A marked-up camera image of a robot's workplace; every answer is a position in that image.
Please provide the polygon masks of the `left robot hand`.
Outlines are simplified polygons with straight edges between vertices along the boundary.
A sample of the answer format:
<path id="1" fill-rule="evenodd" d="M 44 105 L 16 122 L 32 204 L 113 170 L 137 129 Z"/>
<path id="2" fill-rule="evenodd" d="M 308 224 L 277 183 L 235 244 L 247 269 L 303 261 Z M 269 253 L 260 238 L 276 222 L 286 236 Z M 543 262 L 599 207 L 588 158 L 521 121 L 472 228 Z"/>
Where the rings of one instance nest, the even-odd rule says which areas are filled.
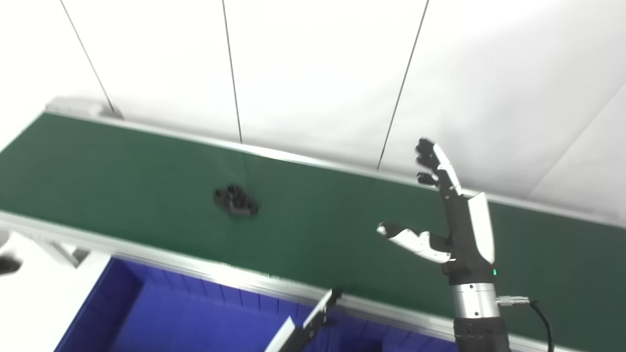
<path id="1" fill-rule="evenodd" d="M 309 316 L 301 325 L 296 325 L 289 316 L 277 330 L 265 348 L 266 352 L 301 352 L 313 340 L 316 334 L 329 326 L 337 325 L 337 320 L 329 318 L 327 310 L 342 298 L 343 289 L 330 289 L 317 302 Z"/>

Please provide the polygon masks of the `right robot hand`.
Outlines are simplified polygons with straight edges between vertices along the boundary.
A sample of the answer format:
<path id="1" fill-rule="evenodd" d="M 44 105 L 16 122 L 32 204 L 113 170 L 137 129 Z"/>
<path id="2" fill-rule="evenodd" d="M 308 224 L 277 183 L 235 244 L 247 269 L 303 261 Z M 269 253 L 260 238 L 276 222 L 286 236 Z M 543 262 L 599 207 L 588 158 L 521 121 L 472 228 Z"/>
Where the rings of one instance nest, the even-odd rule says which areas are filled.
<path id="1" fill-rule="evenodd" d="M 377 233 L 413 255 L 441 265 L 450 285 L 493 283 L 495 247 L 487 196 L 465 194 L 450 160 L 441 147 L 427 138 L 416 146 L 416 161 L 426 168 L 417 174 L 421 185 L 438 190 L 449 234 L 445 238 L 428 230 L 415 230 L 384 221 Z"/>

